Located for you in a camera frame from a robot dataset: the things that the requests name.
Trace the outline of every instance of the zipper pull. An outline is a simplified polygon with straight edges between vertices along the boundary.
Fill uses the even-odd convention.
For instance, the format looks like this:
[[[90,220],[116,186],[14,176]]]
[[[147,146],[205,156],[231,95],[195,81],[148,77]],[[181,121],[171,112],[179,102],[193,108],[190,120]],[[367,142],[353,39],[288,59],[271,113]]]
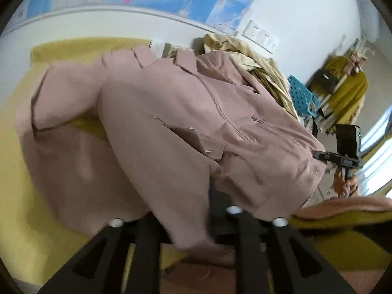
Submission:
[[[260,118],[258,118],[258,117],[254,117],[254,116],[252,116],[251,118],[252,118],[252,120],[254,120],[255,122],[258,122],[258,123],[260,123],[260,124],[262,124],[262,123],[263,123],[263,122],[261,121],[261,119],[260,119]]]

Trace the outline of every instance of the jacket collar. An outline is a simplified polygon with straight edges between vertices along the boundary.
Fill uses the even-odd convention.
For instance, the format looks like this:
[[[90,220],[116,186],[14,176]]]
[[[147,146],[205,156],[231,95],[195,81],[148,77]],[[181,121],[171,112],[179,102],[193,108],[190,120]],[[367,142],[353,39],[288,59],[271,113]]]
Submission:
[[[144,45],[136,46],[133,48],[133,51],[135,52],[135,56],[142,68],[150,66],[157,60],[157,57]],[[196,76],[198,75],[196,56],[193,51],[178,49],[174,63],[189,73]]]
[[[142,68],[146,68],[156,61],[156,56],[145,45],[136,46],[133,48],[133,52]]]
[[[196,56],[193,51],[178,49],[175,64],[193,75],[198,75]]]

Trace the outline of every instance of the zipper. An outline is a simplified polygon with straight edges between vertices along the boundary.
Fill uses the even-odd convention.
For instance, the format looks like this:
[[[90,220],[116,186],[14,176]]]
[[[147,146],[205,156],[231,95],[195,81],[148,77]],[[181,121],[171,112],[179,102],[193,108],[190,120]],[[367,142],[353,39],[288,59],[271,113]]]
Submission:
[[[230,120],[228,120],[228,118],[227,118],[227,117],[225,116],[225,114],[223,113],[222,109],[220,108],[218,102],[216,101],[216,99],[215,99],[214,96],[212,95],[212,93],[211,93],[211,91],[209,90],[209,88],[207,87],[207,85],[201,80],[201,78],[200,78],[199,76],[196,76],[196,77],[197,77],[197,78],[199,79],[199,81],[203,84],[203,86],[204,86],[205,89],[207,90],[208,94],[210,94],[210,97],[212,98],[212,100],[213,100],[213,102],[214,102],[214,104],[215,104],[216,110],[218,111],[219,115],[220,115],[223,119],[225,119],[225,120],[230,124],[230,126],[232,126],[232,128],[236,131],[236,133],[237,133],[242,139],[247,140],[247,141],[250,141],[249,138],[247,138],[239,129],[237,129],[237,128],[230,122]]]

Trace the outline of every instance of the jacket pocket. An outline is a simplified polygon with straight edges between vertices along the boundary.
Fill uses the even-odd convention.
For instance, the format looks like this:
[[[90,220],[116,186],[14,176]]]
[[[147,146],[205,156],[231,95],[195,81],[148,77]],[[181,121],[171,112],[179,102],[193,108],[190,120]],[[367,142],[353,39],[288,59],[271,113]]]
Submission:
[[[270,125],[268,125],[266,122],[262,121],[260,118],[255,117],[255,116],[252,116],[251,118],[252,118],[253,121],[255,121],[257,123],[256,124],[257,127],[267,129],[267,130],[269,130],[271,132],[274,132],[276,135],[284,135],[284,134],[280,133],[279,131],[275,130]]]
[[[184,140],[193,149],[203,155],[211,158],[212,160],[219,161],[222,159],[223,151],[225,150],[226,143],[212,139],[203,134],[198,134],[194,127],[178,127],[166,124],[160,118],[154,117],[154,119],[159,120],[162,124],[174,132],[178,137]]]

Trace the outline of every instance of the hand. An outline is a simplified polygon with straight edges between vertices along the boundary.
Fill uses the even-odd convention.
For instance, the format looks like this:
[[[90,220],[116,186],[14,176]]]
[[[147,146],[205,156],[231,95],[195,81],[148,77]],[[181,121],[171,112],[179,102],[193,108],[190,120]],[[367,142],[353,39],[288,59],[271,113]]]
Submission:
[[[342,172],[337,169],[334,173],[334,191],[339,198],[347,195],[347,192],[354,192],[358,188],[358,178],[354,175],[352,178],[348,178],[346,181],[342,178]]]

